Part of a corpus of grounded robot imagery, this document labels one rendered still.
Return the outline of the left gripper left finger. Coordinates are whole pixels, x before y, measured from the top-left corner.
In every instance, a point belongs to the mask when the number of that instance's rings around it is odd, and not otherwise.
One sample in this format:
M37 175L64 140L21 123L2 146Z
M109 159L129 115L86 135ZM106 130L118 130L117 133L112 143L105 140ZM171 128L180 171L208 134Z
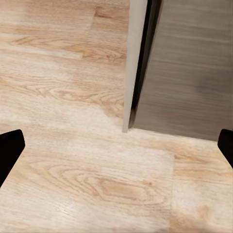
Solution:
M0 187L25 149L21 129L0 134Z

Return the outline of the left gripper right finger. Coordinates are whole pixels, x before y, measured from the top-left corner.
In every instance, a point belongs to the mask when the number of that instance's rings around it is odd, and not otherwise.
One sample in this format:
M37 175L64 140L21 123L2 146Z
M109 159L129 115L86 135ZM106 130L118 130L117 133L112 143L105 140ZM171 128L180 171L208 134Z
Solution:
M222 129L217 146L233 168L233 131Z

